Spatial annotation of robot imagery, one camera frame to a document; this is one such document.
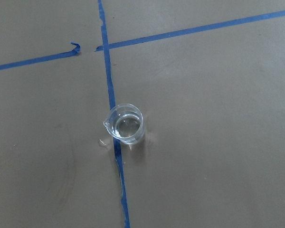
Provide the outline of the small clear glass beaker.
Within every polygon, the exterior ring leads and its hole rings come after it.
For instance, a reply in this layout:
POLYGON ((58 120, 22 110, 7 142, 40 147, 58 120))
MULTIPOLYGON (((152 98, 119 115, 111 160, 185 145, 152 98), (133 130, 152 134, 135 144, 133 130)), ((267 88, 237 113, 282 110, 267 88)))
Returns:
POLYGON ((127 145, 139 143, 145 135, 143 115, 133 104, 118 104, 113 107, 103 125, 113 138, 127 145))

